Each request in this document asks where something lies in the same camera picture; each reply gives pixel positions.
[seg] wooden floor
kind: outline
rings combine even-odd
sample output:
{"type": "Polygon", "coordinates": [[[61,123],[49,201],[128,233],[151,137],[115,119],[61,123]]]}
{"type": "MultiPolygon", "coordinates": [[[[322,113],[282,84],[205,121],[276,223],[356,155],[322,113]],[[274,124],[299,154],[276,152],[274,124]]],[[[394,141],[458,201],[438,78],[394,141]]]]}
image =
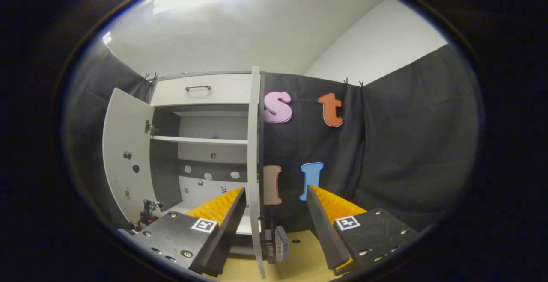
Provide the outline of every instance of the wooden floor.
{"type": "Polygon", "coordinates": [[[238,257],[227,259],[222,275],[217,278],[208,277],[221,282],[326,282],[340,278],[327,268],[322,248],[312,232],[303,231],[287,235],[289,237],[287,259],[276,264],[263,261],[266,280],[262,280],[255,258],[238,257]],[[300,240],[300,243],[293,243],[295,239],[300,240]]]}

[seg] foam letter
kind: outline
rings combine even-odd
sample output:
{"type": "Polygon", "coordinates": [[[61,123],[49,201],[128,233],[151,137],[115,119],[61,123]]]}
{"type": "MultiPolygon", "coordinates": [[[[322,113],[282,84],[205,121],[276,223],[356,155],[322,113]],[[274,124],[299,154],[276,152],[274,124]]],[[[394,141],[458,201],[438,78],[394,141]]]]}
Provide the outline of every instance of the foam letter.
{"type": "Polygon", "coordinates": [[[305,192],[299,197],[299,200],[307,200],[307,187],[310,185],[319,187],[319,173],[323,169],[323,163],[307,163],[301,167],[301,172],[305,173],[305,192]]]}
{"type": "Polygon", "coordinates": [[[287,92],[270,92],[265,95],[265,122],[287,122],[293,110],[286,103],[291,102],[287,92]]]}
{"type": "Polygon", "coordinates": [[[282,203],[282,199],[278,196],[278,174],[282,172],[282,168],[278,165],[265,165],[263,168],[264,186],[263,201],[265,205],[278,205],[282,203]]]}
{"type": "Polygon", "coordinates": [[[335,99],[334,93],[328,93],[319,97],[318,102],[323,104],[323,121],[327,126],[339,127],[343,124],[343,119],[337,117],[337,107],[342,107],[343,103],[335,99]]]}

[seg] door hinge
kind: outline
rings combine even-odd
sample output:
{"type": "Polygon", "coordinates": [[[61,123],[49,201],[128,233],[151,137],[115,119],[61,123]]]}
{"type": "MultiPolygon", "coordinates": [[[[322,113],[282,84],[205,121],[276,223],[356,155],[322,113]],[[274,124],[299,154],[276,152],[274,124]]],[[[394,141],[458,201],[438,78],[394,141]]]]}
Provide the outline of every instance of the door hinge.
{"type": "Polygon", "coordinates": [[[159,129],[156,128],[156,126],[151,125],[149,120],[146,120],[146,122],[145,122],[145,133],[147,133],[149,131],[150,131],[150,134],[152,134],[153,132],[158,132],[159,129]]]}

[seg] drawer handle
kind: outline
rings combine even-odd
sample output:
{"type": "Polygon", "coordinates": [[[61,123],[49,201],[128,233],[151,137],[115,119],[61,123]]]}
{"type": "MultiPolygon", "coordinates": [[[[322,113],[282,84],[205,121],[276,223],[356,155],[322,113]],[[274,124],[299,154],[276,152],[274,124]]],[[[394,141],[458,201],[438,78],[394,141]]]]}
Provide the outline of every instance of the drawer handle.
{"type": "Polygon", "coordinates": [[[186,91],[190,91],[190,89],[197,89],[199,87],[205,87],[206,89],[211,90],[211,86],[209,86],[209,85],[189,86],[189,87],[185,87],[185,89],[186,89],[186,91]]]}

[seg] black curtain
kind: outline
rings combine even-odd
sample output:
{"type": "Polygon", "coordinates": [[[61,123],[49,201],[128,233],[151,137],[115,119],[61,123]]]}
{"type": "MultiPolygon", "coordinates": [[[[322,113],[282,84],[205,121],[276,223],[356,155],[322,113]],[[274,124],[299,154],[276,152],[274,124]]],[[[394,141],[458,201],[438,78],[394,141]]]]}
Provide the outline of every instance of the black curtain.
{"type": "Polygon", "coordinates": [[[89,46],[65,89],[61,137],[74,184],[117,228],[127,221],[108,187],[102,160],[102,129],[112,91],[145,100],[151,83],[122,63],[103,42],[89,46]]]}
{"type": "Polygon", "coordinates": [[[323,163],[319,185],[339,196],[352,196],[365,142],[362,91],[335,81],[266,73],[265,94],[271,91],[289,93],[293,116],[288,122],[264,125],[264,165],[282,168],[278,175],[282,203],[265,206],[265,217],[276,220],[288,232],[313,229],[306,202],[299,200],[305,184],[300,168],[306,163],[323,163]],[[323,105],[318,102],[327,93],[334,93],[342,102],[337,116],[343,122],[336,128],[324,122],[323,105]]]}
{"type": "Polygon", "coordinates": [[[366,146],[355,202],[422,230],[465,186],[481,106],[472,69],[445,45],[365,85],[366,146]]]}

